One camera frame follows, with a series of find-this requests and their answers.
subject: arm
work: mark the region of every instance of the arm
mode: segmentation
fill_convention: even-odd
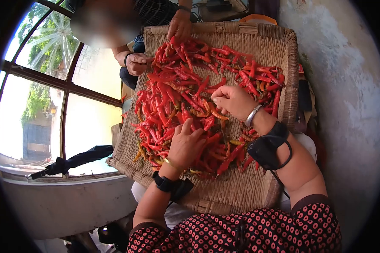
[[[131,53],[127,45],[112,48],[114,58],[121,67],[127,67],[128,72],[133,76],[139,76],[146,71],[147,62],[151,62],[152,58],[146,57],[144,53]],[[124,59],[127,56],[127,66],[124,64]]]
[[[240,121],[246,121],[249,113],[257,106],[251,97],[238,86],[222,86],[215,91],[211,98],[223,109],[222,113],[230,113]],[[267,134],[274,126],[277,119],[265,110],[258,110],[252,125],[261,136]],[[309,152],[293,137],[289,135],[287,141],[293,150],[293,156],[283,168],[277,170],[279,179],[289,191],[290,204],[293,207],[300,199],[311,194],[323,194],[327,196],[324,178]],[[277,149],[280,164],[289,157],[287,144]]]
[[[164,176],[172,181],[179,179],[184,168],[187,168],[195,159],[197,150],[203,146],[205,139],[200,139],[200,136],[204,130],[197,129],[191,133],[190,125],[192,123],[193,119],[190,118],[183,125],[175,128],[168,159],[176,168],[166,162],[163,163],[159,170],[160,177]],[[164,213],[170,196],[170,193],[159,190],[155,182],[152,182],[137,206],[132,226],[135,227],[142,222],[150,221],[165,227]]]
[[[192,0],[179,0],[179,5],[192,9]],[[173,35],[178,41],[185,40],[191,34],[191,13],[182,9],[176,11],[169,24],[169,31],[167,33],[167,39],[170,40]]]

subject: black umbrella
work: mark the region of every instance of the black umbrella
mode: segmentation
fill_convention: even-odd
[[[56,175],[62,173],[65,175],[68,173],[70,168],[76,168],[80,165],[90,163],[92,161],[100,160],[107,157],[113,153],[112,145],[104,146],[94,146],[93,148],[87,150],[86,152],[72,156],[71,158],[65,160],[63,158],[56,158],[56,162],[45,167],[44,170],[30,174],[27,177],[32,179],[37,179],[46,175]]]

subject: hand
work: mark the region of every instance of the hand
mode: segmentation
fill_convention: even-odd
[[[132,53],[127,56],[128,73],[133,76],[139,76],[147,69],[147,63],[151,62],[152,58],[147,57],[144,53]]]
[[[258,105],[241,87],[221,86],[212,95],[222,114],[228,112],[239,121],[246,121],[252,110]]]
[[[178,167],[177,169],[187,169],[205,143],[205,139],[200,139],[204,132],[203,129],[200,128],[191,133],[190,125],[192,123],[193,119],[190,118],[175,128],[167,158]]]
[[[179,9],[169,24],[167,39],[170,40],[173,35],[177,41],[183,41],[191,34],[190,13]]]

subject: gold bangle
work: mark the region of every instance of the gold bangle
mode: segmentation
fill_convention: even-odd
[[[183,172],[182,169],[179,169],[178,167],[174,166],[173,163],[171,161],[169,161],[169,159],[167,159],[167,157],[164,158],[164,161],[167,162],[170,166],[172,166],[173,168],[175,168],[177,171],[179,171],[180,173]]]

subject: window pane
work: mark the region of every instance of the window pane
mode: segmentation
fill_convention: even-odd
[[[111,127],[121,123],[121,108],[89,98],[69,94],[66,109],[65,151],[66,158],[85,152],[96,145],[111,145]],[[116,172],[105,159],[81,165],[69,170],[70,175]]]
[[[8,75],[0,101],[0,166],[42,170],[60,155],[63,91]]]
[[[53,11],[32,34],[16,63],[65,80],[78,45],[71,19]]]
[[[38,22],[38,20],[42,18],[48,10],[48,7],[39,3],[34,3],[31,6],[30,11],[25,16],[24,20],[21,22],[20,26],[14,34],[13,39],[11,40],[10,46],[8,47],[4,57],[5,60],[12,61],[15,53],[20,47],[21,42],[31,31],[33,26]]]
[[[72,82],[112,98],[121,99],[120,68],[111,49],[84,45]]]

